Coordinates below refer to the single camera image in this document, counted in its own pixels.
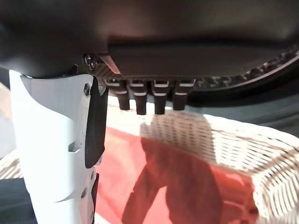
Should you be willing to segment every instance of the white plastic panel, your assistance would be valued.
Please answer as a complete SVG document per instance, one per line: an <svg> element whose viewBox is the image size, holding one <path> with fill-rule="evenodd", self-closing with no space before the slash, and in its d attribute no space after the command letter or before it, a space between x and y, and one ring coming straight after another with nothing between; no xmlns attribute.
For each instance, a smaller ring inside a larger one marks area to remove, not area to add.
<svg viewBox="0 0 299 224"><path fill-rule="evenodd" d="M93 168L85 168L91 75L32 79L10 71L17 148L39 224L90 224ZM73 143L76 150L69 151ZM86 188L86 195L81 198Z"/></svg>

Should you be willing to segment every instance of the wicker basket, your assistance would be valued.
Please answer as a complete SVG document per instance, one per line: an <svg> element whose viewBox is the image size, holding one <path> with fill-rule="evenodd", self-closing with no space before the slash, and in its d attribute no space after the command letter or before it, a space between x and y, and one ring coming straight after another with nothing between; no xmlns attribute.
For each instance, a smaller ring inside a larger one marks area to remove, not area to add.
<svg viewBox="0 0 299 224"><path fill-rule="evenodd" d="M206 160L250 175L255 185L258 224L296 224L299 220L299 139L272 128L209 115L175 112L147 115L121 111L109 97L107 126L170 144ZM21 176L18 156L0 161L0 179Z"/></svg>

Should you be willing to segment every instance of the screw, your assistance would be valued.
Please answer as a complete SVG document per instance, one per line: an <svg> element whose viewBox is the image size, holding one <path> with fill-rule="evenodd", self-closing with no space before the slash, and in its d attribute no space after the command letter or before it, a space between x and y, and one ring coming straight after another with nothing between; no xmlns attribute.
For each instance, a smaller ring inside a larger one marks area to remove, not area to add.
<svg viewBox="0 0 299 224"><path fill-rule="evenodd" d="M89 83L85 83L83 92L86 96L90 95L90 84Z"/></svg>

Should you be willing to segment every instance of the red fabric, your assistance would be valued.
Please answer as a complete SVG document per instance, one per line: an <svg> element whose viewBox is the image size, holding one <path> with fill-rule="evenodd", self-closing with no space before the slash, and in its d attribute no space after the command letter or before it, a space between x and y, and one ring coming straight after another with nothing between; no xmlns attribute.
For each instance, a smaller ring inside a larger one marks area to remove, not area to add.
<svg viewBox="0 0 299 224"><path fill-rule="evenodd" d="M96 212L111 224L253 224L247 176L114 129L97 167Z"/></svg>

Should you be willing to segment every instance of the black rubber tab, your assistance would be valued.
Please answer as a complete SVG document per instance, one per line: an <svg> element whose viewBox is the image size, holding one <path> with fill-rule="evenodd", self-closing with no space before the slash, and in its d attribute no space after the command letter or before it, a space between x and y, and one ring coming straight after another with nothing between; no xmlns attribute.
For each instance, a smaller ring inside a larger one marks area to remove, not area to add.
<svg viewBox="0 0 299 224"><path fill-rule="evenodd" d="M93 167L102 156L105 147L105 131L107 118L108 89L101 96L99 84L93 77L93 85L90 89L90 103L87 118L85 138L85 166Z"/></svg>
<svg viewBox="0 0 299 224"><path fill-rule="evenodd" d="M97 202L98 184L99 184L99 174L97 174L97 177L94 181L93 188L92 188L92 198L93 198L93 222L92 222L92 224L94 224L94 213L95 213L95 205Z"/></svg>

